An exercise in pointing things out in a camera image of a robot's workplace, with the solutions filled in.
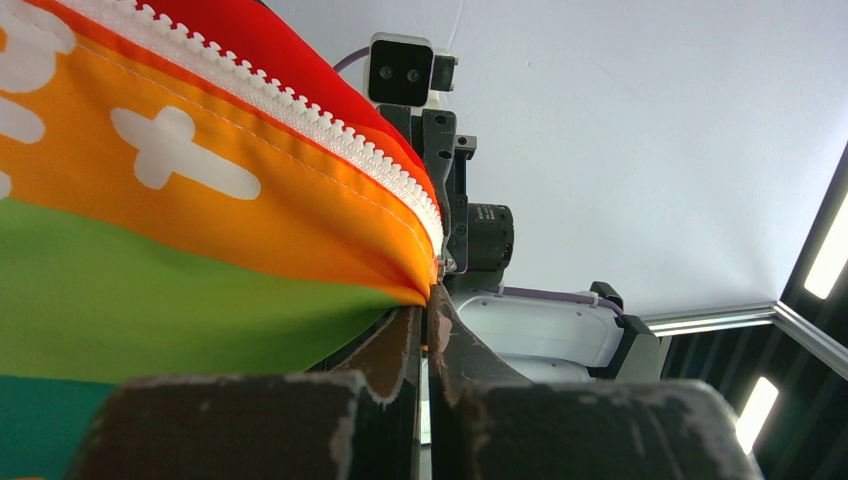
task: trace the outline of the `black camera module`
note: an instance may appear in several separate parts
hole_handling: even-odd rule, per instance
[[[430,91],[434,57],[427,44],[374,40],[369,53],[368,98],[376,103],[423,106]]]

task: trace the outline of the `light fixture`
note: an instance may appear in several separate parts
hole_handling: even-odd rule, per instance
[[[751,453],[754,441],[763,428],[774,401],[777,400],[777,388],[765,377],[760,377],[754,385],[754,391],[748,397],[748,403],[736,422],[736,438],[746,454]]]
[[[821,299],[827,298],[846,261],[848,261],[848,195],[842,201],[833,225],[827,232],[821,250],[807,275],[807,281],[804,282],[804,288]]]

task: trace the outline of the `zipper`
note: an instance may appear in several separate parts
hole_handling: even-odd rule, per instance
[[[179,65],[200,78],[235,95],[242,101],[289,126],[294,131],[338,155],[395,195],[418,217],[427,232],[434,255],[441,251],[442,220],[433,199],[409,172],[393,159],[345,127],[340,119],[322,110],[264,70],[251,72],[253,65],[164,13],[156,16],[149,5],[137,8],[136,0],[58,0],[100,26]]]

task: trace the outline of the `stitching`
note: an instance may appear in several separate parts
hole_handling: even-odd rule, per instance
[[[32,26],[32,27],[34,27],[34,28],[36,28],[36,29],[38,29],[38,30],[40,30],[40,31],[44,32],[44,33],[54,34],[54,32],[51,32],[51,31],[49,31],[49,30],[46,30],[46,29],[44,29],[44,28],[43,28],[42,26],[40,26],[40,25],[36,25],[36,24],[34,24],[34,23],[32,23],[32,22],[29,22],[29,21],[27,21],[27,20],[25,20],[25,19],[22,19],[21,17],[19,17],[19,16],[15,15],[15,13],[14,13],[14,12],[12,12],[12,11],[10,11],[10,10],[6,9],[6,8],[2,8],[2,7],[0,7],[0,10],[5,11],[5,12],[6,12],[6,13],[8,13],[10,16],[12,16],[12,17],[14,17],[14,18],[18,19],[19,21],[21,21],[21,22],[23,22],[23,23],[25,23],[25,24],[28,24],[28,25],[30,25],[30,26]],[[140,79],[142,79],[142,80],[144,80],[144,81],[146,81],[146,82],[149,82],[149,83],[151,83],[151,84],[153,84],[153,85],[155,85],[155,86],[157,86],[157,87],[159,87],[159,88],[161,88],[161,89],[165,90],[166,92],[169,92],[169,93],[171,93],[172,95],[177,96],[178,98],[181,98],[183,101],[188,102],[189,104],[194,105],[195,107],[200,108],[201,110],[204,110],[204,111],[206,111],[206,112],[210,113],[212,116],[217,117],[217,118],[219,118],[220,120],[223,120],[224,122],[226,122],[226,123],[228,123],[228,124],[230,124],[230,125],[232,125],[232,126],[234,126],[234,127],[238,128],[238,129],[242,130],[243,132],[247,133],[248,135],[250,135],[250,136],[252,136],[252,137],[256,138],[257,140],[259,140],[259,141],[261,141],[261,142],[263,142],[263,143],[265,143],[266,145],[268,145],[268,146],[269,146],[269,147],[271,147],[272,149],[276,150],[277,152],[281,153],[282,155],[284,155],[284,156],[286,156],[286,157],[288,157],[288,158],[290,158],[290,159],[294,160],[295,162],[299,163],[299,164],[300,164],[300,165],[302,165],[303,167],[306,167],[307,169],[312,170],[313,172],[317,173],[318,175],[320,175],[320,176],[322,176],[322,177],[326,178],[327,180],[330,180],[330,181],[332,181],[333,183],[335,183],[335,184],[337,184],[337,185],[341,186],[343,189],[348,190],[350,193],[352,193],[352,194],[356,195],[357,197],[359,197],[359,198],[361,198],[361,199],[365,200],[366,202],[370,203],[371,205],[373,205],[373,206],[377,207],[378,209],[383,210],[384,212],[386,212],[386,213],[388,213],[389,215],[391,215],[391,216],[392,216],[392,218],[394,218],[395,220],[397,220],[397,221],[398,221],[398,223],[400,223],[400,224],[402,224],[403,226],[405,226],[405,227],[406,227],[406,228],[407,228],[407,229],[408,229],[408,230],[412,233],[412,235],[415,237],[415,240],[416,240],[416,241],[417,241],[417,243],[418,243],[418,247],[421,249],[421,253],[423,253],[425,257],[427,256],[427,249],[424,247],[424,243],[421,241],[421,238],[418,236],[418,234],[415,232],[415,230],[414,230],[414,229],[413,229],[413,228],[412,228],[412,227],[411,227],[408,223],[406,223],[406,222],[404,222],[403,220],[401,220],[400,218],[398,218],[398,216],[397,216],[397,215],[395,215],[395,214],[394,214],[394,212],[392,212],[391,210],[389,210],[389,209],[387,209],[387,208],[383,207],[382,205],[378,205],[377,203],[375,203],[375,202],[374,202],[373,200],[371,200],[370,198],[368,198],[368,197],[366,197],[366,196],[364,196],[364,195],[360,194],[359,192],[356,192],[356,191],[355,191],[355,190],[353,190],[352,188],[350,188],[350,187],[348,187],[347,185],[345,185],[345,184],[341,183],[340,181],[336,180],[335,178],[330,177],[329,175],[325,174],[324,172],[321,172],[321,171],[319,171],[319,170],[315,169],[314,167],[312,167],[312,166],[310,166],[310,165],[307,165],[307,164],[306,164],[305,162],[303,162],[302,160],[300,160],[300,159],[298,159],[298,158],[295,158],[295,157],[294,157],[294,156],[292,156],[291,154],[289,154],[289,153],[287,153],[287,152],[283,151],[280,147],[278,147],[278,146],[276,146],[276,145],[272,144],[271,142],[269,142],[268,140],[266,140],[266,139],[264,139],[264,138],[260,137],[259,135],[257,135],[257,134],[256,134],[256,133],[254,133],[253,131],[251,131],[251,130],[249,130],[249,129],[247,129],[247,128],[245,128],[245,127],[241,126],[241,125],[238,125],[238,124],[234,123],[233,121],[231,121],[231,120],[229,120],[229,119],[227,119],[227,118],[225,118],[225,117],[221,116],[220,114],[218,114],[218,113],[216,113],[216,112],[214,112],[214,111],[212,111],[212,110],[209,110],[208,108],[204,107],[203,105],[200,105],[200,104],[198,104],[198,103],[196,103],[196,102],[194,102],[194,101],[192,101],[192,100],[189,100],[188,98],[186,98],[186,97],[184,97],[184,96],[180,95],[179,93],[177,93],[177,92],[175,92],[175,91],[171,90],[170,88],[166,87],[165,85],[162,85],[161,83],[158,83],[158,82],[156,82],[156,81],[155,81],[155,80],[153,80],[153,79],[147,78],[147,77],[145,77],[144,75],[142,75],[142,74],[140,74],[140,73],[138,73],[138,72],[135,72],[135,71],[133,71],[133,70],[130,70],[129,68],[127,68],[127,67],[125,67],[125,66],[123,66],[123,65],[121,65],[121,64],[119,64],[119,63],[117,63],[117,62],[115,62],[115,61],[113,61],[113,60],[111,60],[111,59],[109,59],[108,57],[105,57],[105,56],[103,56],[103,55],[101,55],[101,54],[99,54],[99,53],[97,53],[97,52],[95,52],[95,51],[91,50],[90,48],[88,48],[88,47],[86,47],[86,46],[84,46],[84,45],[81,45],[81,44],[77,43],[76,48],[79,48],[79,49],[81,49],[81,50],[83,50],[83,51],[85,51],[85,52],[88,52],[89,54],[91,54],[91,55],[93,55],[93,56],[95,56],[95,57],[98,57],[98,58],[100,58],[100,59],[102,59],[102,60],[106,61],[107,63],[110,63],[110,64],[112,64],[112,65],[114,65],[114,66],[116,66],[116,67],[118,67],[118,68],[120,68],[120,69],[122,69],[122,70],[124,70],[124,71],[126,71],[126,72],[128,72],[128,73],[130,73],[130,74],[132,74],[132,75],[135,75],[136,77],[138,77],[138,78],[140,78]],[[280,123],[282,123],[283,125],[288,126],[285,122],[280,121]],[[432,259],[431,259],[431,263],[435,260],[435,258],[437,258],[437,257],[435,257],[435,256],[434,256],[434,257],[432,257]],[[430,276],[431,276],[430,280],[432,281],[432,278],[434,277],[434,273],[433,273],[433,269],[432,269],[432,267],[431,267],[431,269],[430,269]]]

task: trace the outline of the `white wall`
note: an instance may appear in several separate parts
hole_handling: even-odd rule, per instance
[[[776,299],[848,140],[844,1],[266,3],[330,63],[376,31],[460,56],[446,105],[471,200],[515,214],[513,286]]]

